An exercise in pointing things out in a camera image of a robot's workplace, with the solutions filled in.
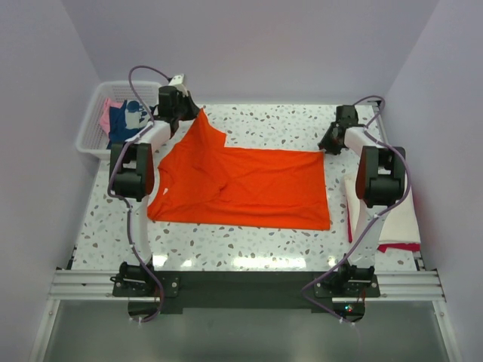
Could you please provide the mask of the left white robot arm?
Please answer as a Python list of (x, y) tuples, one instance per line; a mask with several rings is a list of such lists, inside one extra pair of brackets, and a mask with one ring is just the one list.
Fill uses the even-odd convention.
[(181, 121), (197, 117), (200, 108), (183, 85), (162, 86), (158, 90), (157, 115), (146, 108), (145, 127), (110, 151), (108, 195), (126, 206), (128, 244), (141, 268), (148, 268), (152, 250), (148, 240), (147, 207), (155, 185), (154, 152), (176, 132)]

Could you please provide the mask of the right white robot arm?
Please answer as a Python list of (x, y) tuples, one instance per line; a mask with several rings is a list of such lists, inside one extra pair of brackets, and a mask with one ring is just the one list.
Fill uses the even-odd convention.
[(354, 106), (336, 107), (318, 147), (327, 155), (349, 149), (359, 156), (353, 191), (359, 200), (354, 241), (337, 266), (336, 286), (344, 296), (354, 296), (374, 276), (375, 254), (387, 214), (407, 196), (405, 150), (373, 137), (358, 122)]

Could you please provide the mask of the orange t shirt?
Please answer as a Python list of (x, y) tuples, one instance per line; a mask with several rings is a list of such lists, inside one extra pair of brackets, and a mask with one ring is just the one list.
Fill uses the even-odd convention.
[(327, 231), (320, 152), (228, 147), (200, 112), (158, 166), (152, 221)]

